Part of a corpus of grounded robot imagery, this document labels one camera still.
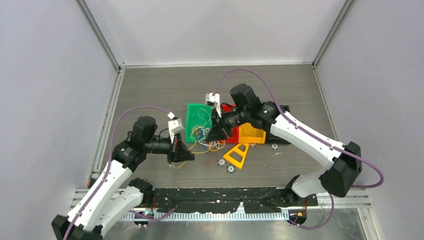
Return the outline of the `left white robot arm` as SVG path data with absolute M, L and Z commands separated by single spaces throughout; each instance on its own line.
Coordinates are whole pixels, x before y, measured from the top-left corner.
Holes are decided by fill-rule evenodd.
M 67 215 L 57 215 L 52 229 L 58 240 L 102 240 L 127 212 L 140 205 L 148 207 L 154 199 L 153 186 L 146 180 L 135 178 L 116 198 L 118 188 L 146 160 L 149 154 L 165 155 L 167 162 L 193 161 L 194 154 L 183 143 L 180 132 L 182 120 L 173 117 L 168 121 L 167 137 L 155 134 L 156 120 L 141 116 L 117 144 L 99 178 Z

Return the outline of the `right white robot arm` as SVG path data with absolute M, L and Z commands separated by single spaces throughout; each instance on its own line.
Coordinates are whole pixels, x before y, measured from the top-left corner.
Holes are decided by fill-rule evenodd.
M 220 95 L 208 93 L 206 105 L 212 106 L 211 128 L 206 142 L 230 138 L 231 131 L 245 123 L 286 140 L 315 159 L 322 168 L 308 175 L 295 176 L 286 186 L 285 198 L 299 205 L 305 197 L 328 192 L 343 198 L 353 187 L 362 171 L 361 148 L 353 141 L 348 144 L 328 138 L 304 125 L 273 101 L 262 102 L 253 89 L 241 83 L 230 90 L 235 106 L 223 112 Z

